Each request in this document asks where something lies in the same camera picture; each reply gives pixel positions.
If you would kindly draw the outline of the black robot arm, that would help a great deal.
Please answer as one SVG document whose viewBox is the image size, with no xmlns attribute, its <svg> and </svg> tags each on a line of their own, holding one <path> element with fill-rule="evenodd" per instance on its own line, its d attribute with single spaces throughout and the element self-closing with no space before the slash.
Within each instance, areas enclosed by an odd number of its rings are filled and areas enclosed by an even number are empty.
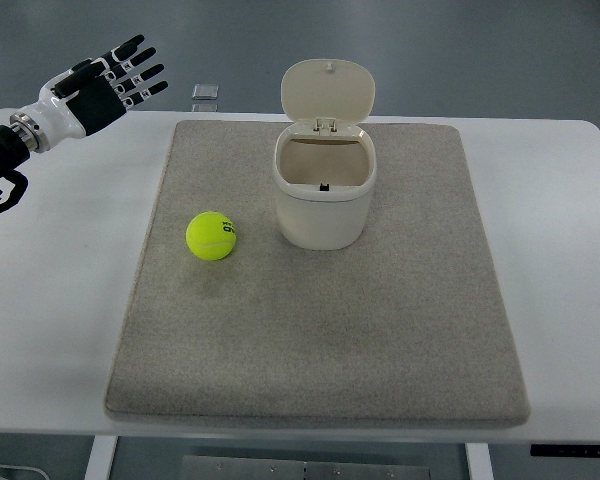
<svg viewBox="0 0 600 480">
<path fill-rule="evenodd" d="M 25 141 L 12 127 L 0 125 L 0 214 L 19 203 L 28 179 L 17 168 L 30 158 Z"/>
</svg>

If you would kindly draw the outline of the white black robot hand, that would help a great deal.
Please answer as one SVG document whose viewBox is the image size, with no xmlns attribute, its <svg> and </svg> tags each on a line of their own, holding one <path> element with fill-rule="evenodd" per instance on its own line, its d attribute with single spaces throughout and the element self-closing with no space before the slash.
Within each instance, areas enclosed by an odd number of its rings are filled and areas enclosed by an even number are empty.
<svg viewBox="0 0 600 480">
<path fill-rule="evenodd" d="M 127 111 L 168 87 L 156 77 L 162 64 L 147 62 L 156 49 L 141 50 L 136 35 L 104 54 L 87 58 L 53 77 L 38 100 L 10 117 L 10 128 L 27 148 L 48 151 L 66 139 L 82 139 L 108 127 Z"/>
</svg>

